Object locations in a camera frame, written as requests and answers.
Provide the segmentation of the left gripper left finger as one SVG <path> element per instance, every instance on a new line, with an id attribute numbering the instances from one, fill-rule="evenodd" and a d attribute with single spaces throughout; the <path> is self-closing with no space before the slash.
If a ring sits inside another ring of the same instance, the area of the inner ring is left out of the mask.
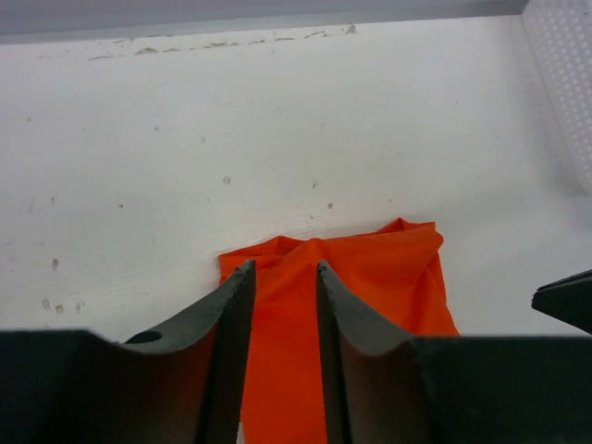
<path id="1" fill-rule="evenodd" d="M 83 329 L 1 335 L 5 443 L 233 443 L 252 332 L 253 262 L 123 343 Z"/>

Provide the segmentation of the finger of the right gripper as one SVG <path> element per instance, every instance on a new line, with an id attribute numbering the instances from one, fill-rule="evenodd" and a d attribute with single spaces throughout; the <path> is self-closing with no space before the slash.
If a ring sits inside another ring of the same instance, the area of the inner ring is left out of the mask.
<path id="1" fill-rule="evenodd" d="M 590 334 L 591 271 L 560 279 L 540 287 L 533 296 L 534 310 Z"/>

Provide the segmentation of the orange t shirt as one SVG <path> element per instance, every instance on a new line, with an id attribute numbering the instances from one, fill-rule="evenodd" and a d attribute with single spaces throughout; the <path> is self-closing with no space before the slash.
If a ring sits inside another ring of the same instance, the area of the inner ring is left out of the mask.
<path id="1" fill-rule="evenodd" d="M 340 280 L 390 322 L 419 336 L 456 336 L 435 223 L 397 218 L 331 239 L 271 240 L 219 255 L 220 278 L 253 260 L 256 296 L 241 407 L 248 443 L 327 440 L 316 315 L 316 269 Z"/>

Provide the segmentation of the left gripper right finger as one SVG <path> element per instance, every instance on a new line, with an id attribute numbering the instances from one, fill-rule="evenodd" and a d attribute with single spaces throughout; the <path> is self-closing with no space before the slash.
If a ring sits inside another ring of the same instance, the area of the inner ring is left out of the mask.
<path id="1" fill-rule="evenodd" d="M 317 268 L 331 443 L 587 443 L 590 337 L 416 337 Z"/>

